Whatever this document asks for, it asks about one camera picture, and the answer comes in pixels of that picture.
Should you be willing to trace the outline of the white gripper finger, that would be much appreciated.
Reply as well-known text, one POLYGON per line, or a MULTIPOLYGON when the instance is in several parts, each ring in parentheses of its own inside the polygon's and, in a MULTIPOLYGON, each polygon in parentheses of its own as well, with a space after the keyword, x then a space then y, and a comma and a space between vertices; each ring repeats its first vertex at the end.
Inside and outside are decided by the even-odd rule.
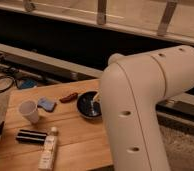
POLYGON ((99 93, 97 93, 94 97, 93 97, 93 102, 99 102, 100 101, 100 97, 99 97, 99 93))

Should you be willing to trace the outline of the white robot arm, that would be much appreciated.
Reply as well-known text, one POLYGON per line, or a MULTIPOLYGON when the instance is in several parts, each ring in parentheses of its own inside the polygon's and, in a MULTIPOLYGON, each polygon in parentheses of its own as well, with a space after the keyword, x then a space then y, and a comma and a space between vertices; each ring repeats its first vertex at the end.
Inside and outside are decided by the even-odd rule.
POLYGON ((171 171, 156 104, 194 87, 194 48, 113 54, 99 80, 115 171, 171 171))

